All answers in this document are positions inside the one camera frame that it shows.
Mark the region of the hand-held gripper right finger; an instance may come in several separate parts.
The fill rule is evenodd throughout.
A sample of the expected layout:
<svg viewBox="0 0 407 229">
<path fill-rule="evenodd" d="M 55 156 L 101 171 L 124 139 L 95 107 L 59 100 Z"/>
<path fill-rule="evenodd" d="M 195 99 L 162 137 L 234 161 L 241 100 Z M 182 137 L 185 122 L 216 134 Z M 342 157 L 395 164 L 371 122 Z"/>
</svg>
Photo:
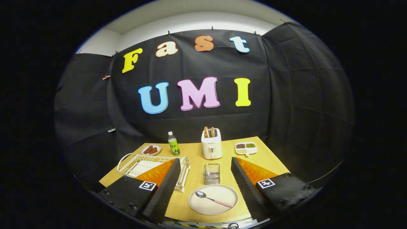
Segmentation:
<svg viewBox="0 0 407 229">
<path fill-rule="evenodd" d="M 307 203 L 318 189 L 291 173 L 276 175 L 238 157 L 231 172 L 251 217 L 258 222 L 275 220 Z"/>
</svg>

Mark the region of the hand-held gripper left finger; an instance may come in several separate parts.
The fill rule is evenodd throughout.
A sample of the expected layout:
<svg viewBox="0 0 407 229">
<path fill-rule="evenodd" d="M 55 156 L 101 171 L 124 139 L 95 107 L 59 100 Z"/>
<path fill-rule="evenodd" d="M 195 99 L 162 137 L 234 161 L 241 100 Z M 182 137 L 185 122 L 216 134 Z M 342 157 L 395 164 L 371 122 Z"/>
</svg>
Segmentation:
<svg viewBox="0 0 407 229">
<path fill-rule="evenodd" d="M 139 179 L 123 176 L 97 197 L 128 217 L 162 223 L 180 173 L 180 159 L 174 158 L 141 174 Z"/>
</svg>

